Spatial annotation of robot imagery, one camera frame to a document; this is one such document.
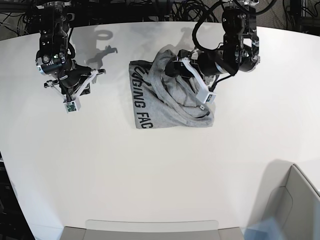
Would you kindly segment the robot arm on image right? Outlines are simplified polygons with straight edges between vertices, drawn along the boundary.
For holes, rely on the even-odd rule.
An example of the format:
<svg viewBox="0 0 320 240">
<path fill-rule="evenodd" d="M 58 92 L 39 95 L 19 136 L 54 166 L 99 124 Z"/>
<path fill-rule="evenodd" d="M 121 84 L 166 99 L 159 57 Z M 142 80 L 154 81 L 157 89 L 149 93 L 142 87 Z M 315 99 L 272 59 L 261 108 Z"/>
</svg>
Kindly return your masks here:
<svg viewBox="0 0 320 240">
<path fill-rule="evenodd" d="M 165 67 L 165 74 L 169 77 L 181 76 L 191 78 L 192 73 L 183 65 L 182 60 L 187 59 L 195 72 L 201 77 L 215 77 L 209 91 L 214 91 L 222 74 L 228 74 L 227 79 L 235 76 L 239 71 L 251 72 L 260 62 L 259 37 L 257 36 L 256 9 L 249 4 L 241 4 L 231 0 L 224 8 L 221 17 L 224 30 L 223 41 L 218 47 L 209 49 L 200 44 L 197 33 L 205 20 L 213 15 L 214 10 L 223 5 L 218 1 L 207 9 L 192 30 L 194 51 L 197 59 L 192 59 L 193 51 L 181 49 Z"/>
</svg>

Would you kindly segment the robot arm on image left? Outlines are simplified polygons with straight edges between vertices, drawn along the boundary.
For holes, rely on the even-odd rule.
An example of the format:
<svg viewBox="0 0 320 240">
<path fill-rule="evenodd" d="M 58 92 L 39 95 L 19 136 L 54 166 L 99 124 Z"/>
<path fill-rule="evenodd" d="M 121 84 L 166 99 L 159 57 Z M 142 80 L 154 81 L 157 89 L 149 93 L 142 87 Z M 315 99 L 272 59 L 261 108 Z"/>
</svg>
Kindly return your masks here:
<svg viewBox="0 0 320 240">
<path fill-rule="evenodd" d="M 35 65 L 43 75 L 54 80 L 45 83 L 45 87 L 56 89 L 62 95 L 64 104 L 72 105 L 82 94 L 89 94 L 88 85 L 105 69 L 92 69 L 75 61 L 75 49 L 70 43 L 71 31 L 68 7 L 70 0 L 37 0 L 35 6 L 39 14 L 39 50 Z"/>
</svg>

